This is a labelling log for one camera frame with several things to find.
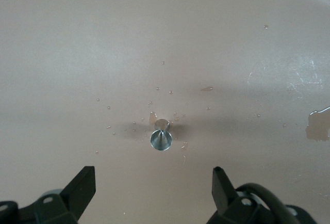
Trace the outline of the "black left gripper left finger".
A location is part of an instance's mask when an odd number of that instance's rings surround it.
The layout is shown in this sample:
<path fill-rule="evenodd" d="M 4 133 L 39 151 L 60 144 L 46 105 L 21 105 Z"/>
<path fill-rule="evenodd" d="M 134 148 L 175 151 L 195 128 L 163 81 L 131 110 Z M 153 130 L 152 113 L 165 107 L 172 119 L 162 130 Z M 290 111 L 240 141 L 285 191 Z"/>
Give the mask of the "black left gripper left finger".
<path fill-rule="evenodd" d="M 78 223 L 96 193 L 95 167 L 85 166 L 63 189 L 18 210 L 18 223 Z"/>

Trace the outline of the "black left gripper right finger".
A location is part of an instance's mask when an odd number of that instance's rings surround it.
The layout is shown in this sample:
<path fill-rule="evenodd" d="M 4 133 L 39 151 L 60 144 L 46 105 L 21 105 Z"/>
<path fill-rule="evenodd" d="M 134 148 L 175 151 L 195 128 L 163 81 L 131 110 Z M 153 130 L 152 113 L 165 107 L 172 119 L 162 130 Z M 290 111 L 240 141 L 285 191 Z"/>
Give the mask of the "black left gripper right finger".
<path fill-rule="evenodd" d="M 256 197 L 235 190 L 221 167 L 213 169 L 212 196 L 217 210 L 208 223 L 276 223 Z"/>

